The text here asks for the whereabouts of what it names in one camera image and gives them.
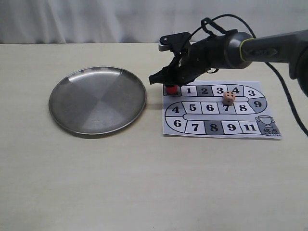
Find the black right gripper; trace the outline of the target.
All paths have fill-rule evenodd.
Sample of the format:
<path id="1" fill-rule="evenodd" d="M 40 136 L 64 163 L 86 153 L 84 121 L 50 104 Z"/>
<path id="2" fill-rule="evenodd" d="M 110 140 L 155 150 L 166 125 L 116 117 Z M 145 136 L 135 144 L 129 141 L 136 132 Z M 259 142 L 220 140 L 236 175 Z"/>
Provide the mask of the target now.
<path id="1" fill-rule="evenodd" d="M 190 44 L 180 53 L 174 53 L 174 58 L 167 67 L 149 76 L 150 85 L 172 84 L 184 86 L 194 82 L 196 78 L 209 69 L 235 69 L 237 53 L 231 46 L 231 39 L 237 30 L 229 30 L 223 36 L 208 36 Z"/>

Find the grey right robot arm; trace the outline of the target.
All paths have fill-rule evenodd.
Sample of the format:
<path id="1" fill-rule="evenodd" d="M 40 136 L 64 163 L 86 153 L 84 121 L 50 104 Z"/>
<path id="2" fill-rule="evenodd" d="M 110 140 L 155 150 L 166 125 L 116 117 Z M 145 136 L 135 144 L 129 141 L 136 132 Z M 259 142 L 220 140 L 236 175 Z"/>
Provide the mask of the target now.
<path id="1" fill-rule="evenodd" d="M 169 65 L 149 76 L 150 84 L 184 86 L 214 69 L 244 69 L 252 62 L 286 63 L 290 79 L 308 92 L 308 32 L 306 30 L 253 38 L 246 32 L 229 30 L 190 43 L 190 33 L 165 35 L 159 39 L 160 51 L 171 51 Z"/>

